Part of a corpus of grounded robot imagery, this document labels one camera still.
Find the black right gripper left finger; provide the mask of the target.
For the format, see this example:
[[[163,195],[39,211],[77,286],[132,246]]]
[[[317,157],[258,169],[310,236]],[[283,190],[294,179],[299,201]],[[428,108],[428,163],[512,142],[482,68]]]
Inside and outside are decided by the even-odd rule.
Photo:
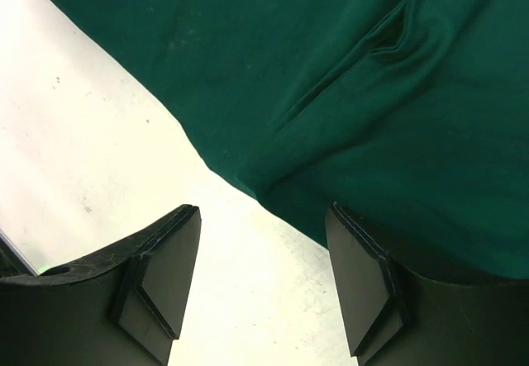
[[[39,276],[1,277],[4,365],[166,365],[180,337],[202,219],[182,205]]]

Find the green surgical cloth kit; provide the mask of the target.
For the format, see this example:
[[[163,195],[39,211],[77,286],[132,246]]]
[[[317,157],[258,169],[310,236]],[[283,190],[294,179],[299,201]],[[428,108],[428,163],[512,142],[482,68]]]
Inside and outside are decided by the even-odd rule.
[[[51,1],[316,242],[337,203],[527,277],[528,0]]]

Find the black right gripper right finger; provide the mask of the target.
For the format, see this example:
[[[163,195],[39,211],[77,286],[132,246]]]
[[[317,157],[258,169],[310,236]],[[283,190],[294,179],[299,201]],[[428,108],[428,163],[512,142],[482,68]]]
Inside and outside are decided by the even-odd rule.
[[[449,261],[339,205],[326,215],[326,237],[359,364],[527,364],[527,280]]]

